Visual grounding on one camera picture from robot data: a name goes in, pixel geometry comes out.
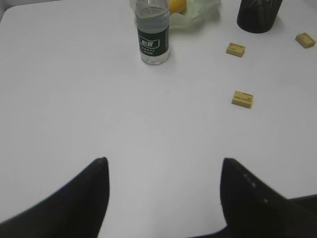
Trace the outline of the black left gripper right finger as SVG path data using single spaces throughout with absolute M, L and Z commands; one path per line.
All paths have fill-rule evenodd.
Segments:
M 233 158 L 225 158 L 220 201 L 226 226 L 207 238 L 315 238 L 317 196 L 287 199 Z

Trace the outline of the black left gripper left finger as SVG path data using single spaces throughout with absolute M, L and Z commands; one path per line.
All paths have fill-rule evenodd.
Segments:
M 107 158 L 98 158 L 51 196 L 2 222 L 2 238 L 96 238 L 109 201 Z

